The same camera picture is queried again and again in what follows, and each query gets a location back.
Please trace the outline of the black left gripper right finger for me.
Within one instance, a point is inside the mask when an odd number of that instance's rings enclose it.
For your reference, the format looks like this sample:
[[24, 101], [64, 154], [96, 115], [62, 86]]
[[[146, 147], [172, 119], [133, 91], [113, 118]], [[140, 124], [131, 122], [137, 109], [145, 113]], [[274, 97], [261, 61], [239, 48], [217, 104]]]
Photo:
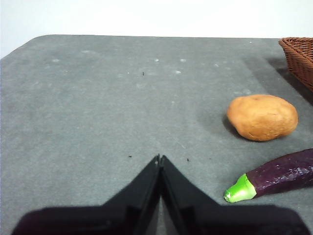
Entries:
[[300, 216], [274, 205], [221, 206], [166, 156], [160, 159], [162, 199], [180, 235], [308, 235]]

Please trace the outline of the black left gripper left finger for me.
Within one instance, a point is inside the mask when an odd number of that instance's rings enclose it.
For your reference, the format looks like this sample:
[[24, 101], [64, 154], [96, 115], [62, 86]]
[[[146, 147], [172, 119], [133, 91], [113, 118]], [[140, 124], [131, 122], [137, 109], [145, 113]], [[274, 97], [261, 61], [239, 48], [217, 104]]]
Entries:
[[101, 206], [52, 207], [26, 213], [14, 235], [144, 234], [159, 202], [157, 155], [120, 192]]

